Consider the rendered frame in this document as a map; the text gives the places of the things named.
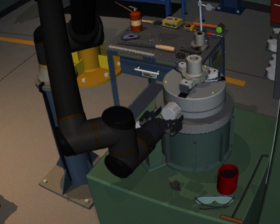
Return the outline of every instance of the hammer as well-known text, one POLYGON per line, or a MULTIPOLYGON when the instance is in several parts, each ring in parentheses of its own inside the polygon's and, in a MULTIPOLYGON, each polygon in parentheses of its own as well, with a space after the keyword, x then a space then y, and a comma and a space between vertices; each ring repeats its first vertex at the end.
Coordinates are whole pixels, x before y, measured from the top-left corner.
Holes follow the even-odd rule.
MULTIPOLYGON (((200 26, 199 22, 190 22, 190 21, 185 21, 185 24, 191 24, 195 26, 200 26)), ((212 24, 202 24, 203 27, 207 28, 214 28, 216 29, 217 33, 222 33, 223 29, 225 29, 225 23, 220 23, 219 25, 212 25, 212 24)))

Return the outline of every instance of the yellow floor line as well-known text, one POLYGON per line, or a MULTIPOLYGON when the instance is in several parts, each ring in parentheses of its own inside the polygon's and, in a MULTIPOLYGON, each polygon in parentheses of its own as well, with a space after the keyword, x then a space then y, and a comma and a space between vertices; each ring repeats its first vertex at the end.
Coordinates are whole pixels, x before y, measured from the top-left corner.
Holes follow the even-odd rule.
MULTIPOLYGON (((13 38, 6 38, 6 37, 0 37, 0 40, 2 41, 8 41, 8 42, 13 42, 13 43, 23 43, 25 45, 34 45, 34 41, 28 41, 28 40, 19 40, 19 39, 13 39, 13 38)), ((235 85, 240 85, 244 86, 245 81, 239 80, 239 79, 233 79, 233 78, 228 78, 225 77, 226 82, 230 84, 235 84, 235 85)))
POLYGON ((13 43, 23 43, 25 45, 34 45, 34 41, 28 41, 28 40, 19 40, 19 39, 7 38, 7 37, 0 37, 0 40, 13 42, 13 43))

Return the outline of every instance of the workbench drawer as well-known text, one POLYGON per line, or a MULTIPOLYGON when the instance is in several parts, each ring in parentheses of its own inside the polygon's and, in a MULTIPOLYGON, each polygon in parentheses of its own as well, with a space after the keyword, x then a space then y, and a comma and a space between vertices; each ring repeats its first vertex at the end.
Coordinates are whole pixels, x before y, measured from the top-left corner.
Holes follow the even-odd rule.
POLYGON ((163 81, 165 75, 174 69, 173 67, 164 67, 125 58, 120 58, 120 67, 122 73, 158 81, 163 81))

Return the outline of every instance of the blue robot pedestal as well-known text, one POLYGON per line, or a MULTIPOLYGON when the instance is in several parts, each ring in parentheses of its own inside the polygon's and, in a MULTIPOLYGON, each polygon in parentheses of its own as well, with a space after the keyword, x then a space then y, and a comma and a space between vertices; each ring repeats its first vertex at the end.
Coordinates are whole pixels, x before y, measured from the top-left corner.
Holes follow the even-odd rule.
POLYGON ((242 15, 245 7, 242 7, 241 0, 221 0, 221 3, 216 7, 215 11, 227 12, 230 14, 242 15))

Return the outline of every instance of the wooden handle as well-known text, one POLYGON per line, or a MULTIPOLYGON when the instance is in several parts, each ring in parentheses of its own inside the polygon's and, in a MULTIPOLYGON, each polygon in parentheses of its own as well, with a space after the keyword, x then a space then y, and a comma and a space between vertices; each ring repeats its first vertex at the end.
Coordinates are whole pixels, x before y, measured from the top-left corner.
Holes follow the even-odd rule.
POLYGON ((160 50, 164 50, 164 51, 171 51, 171 52, 175 51, 174 46, 156 45, 155 48, 160 49, 160 50))
POLYGON ((144 20, 144 19, 142 19, 142 22, 148 22, 148 23, 150 23, 150 24, 154 24, 155 21, 153 21, 153 20, 144 20))
POLYGON ((125 7, 125 6, 122 6, 121 4, 119 4, 121 7, 124 7, 125 9, 127 9, 127 10, 129 10, 130 12, 132 12, 132 10, 131 9, 128 9, 127 7, 125 7))
POLYGON ((240 219, 231 218, 231 217, 226 216, 226 215, 220 215, 220 218, 223 218, 223 219, 226 219, 226 220, 229 220, 229 221, 233 221, 233 222, 236 222, 236 223, 243 223, 243 221, 240 220, 240 219))
MULTIPOLYGON (((189 21, 185 21, 185 24, 191 24, 191 25, 195 25, 197 27, 200 27, 200 23, 199 22, 189 22, 189 21)), ((207 28, 217 28, 217 25, 212 25, 212 24, 202 24, 202 27, 207 27, 207 28)))

